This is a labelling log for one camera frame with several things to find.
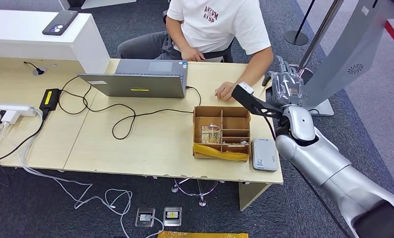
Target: printed text on t-shirt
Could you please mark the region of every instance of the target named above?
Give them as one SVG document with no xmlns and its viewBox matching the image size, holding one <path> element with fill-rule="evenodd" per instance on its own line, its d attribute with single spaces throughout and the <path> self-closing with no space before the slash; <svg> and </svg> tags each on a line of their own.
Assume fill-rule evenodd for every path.
<svg viewBox="0 0 394 238">
<path fill-rule="evenodd" d="M 206 6 L 206 8 L 204 9 L 204 18 L 207 19 L 209 22 L 213 23 L 215 20 L 217 20 L 218 16 L 219 14 L 210 7 Z"/>
</svg>

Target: speaker grille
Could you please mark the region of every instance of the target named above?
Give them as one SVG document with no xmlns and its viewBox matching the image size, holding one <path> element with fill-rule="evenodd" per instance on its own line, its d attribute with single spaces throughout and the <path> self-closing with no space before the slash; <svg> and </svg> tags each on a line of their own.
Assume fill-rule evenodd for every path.
<svg viewBox="0 0 394 238">
<path fill-rule="evenodd" d="M 349 73 L 349 74 L 356 74 L 356 73 L 362 71 L 363 67 L 364 66 L 362 64 L 360 64 L 360 63 L 355 64 L 352 67 L 348 68 L 347 73 Z"/>
</svg>

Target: power strip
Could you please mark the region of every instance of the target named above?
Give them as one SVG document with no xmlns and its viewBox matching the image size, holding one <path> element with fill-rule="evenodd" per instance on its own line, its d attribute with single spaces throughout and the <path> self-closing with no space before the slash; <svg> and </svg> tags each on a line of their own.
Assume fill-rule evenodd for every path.
<svg viewBox="0 0 394 238">
<path fill-rule="evenodd" d="M 20 113 L 20 116 L 34 117 L 36 112 L 33 111 L 33 106 L 25 104 L 14 104 L 14 103 L 0 103 L 0 111 L 16 111 Z"/>
</svg>

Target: stanchion base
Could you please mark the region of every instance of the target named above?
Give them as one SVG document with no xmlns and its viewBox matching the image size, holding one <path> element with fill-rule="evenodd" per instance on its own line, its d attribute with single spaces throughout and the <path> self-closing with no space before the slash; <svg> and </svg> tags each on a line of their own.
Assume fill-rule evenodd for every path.
<svg viewBox="0 0 394 238">
<path fill-rule="evenodd" d="M 284 34 L 284 39 L 292 45 L 303 46 L 309 42 L 309 38 L 302 32 L 299 33 L 297 39 L 296 36 L 297 31 L 288 31 Z"/>
</svg>

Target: yellow tape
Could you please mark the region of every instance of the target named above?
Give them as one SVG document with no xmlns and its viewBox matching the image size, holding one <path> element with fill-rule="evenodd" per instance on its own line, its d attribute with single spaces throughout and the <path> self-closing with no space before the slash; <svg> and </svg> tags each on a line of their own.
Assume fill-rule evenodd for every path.
<svg viewBox="0 0 394 238">
<path fill-rule="evenodd" d="M 45 105 L 48 105 L 48 103 L 50 103 L 51 95 L 52 95 L 52 91 L 49 91 L 47 98 L 45 99 Z"/>
<path fill-rule="evenodd" d="M 194 143 L 194 152 L 225 160 L 247 161 L 249 155 L 237 152 L 220 152 L 214 148 Z"/>
<path fill-rule="evenodd" d="M 158 238 L 248 238 L 248 234 L 230 234 L 230 233 L 185 233 L 185 232 L 162 232 Z"/>
</svg>

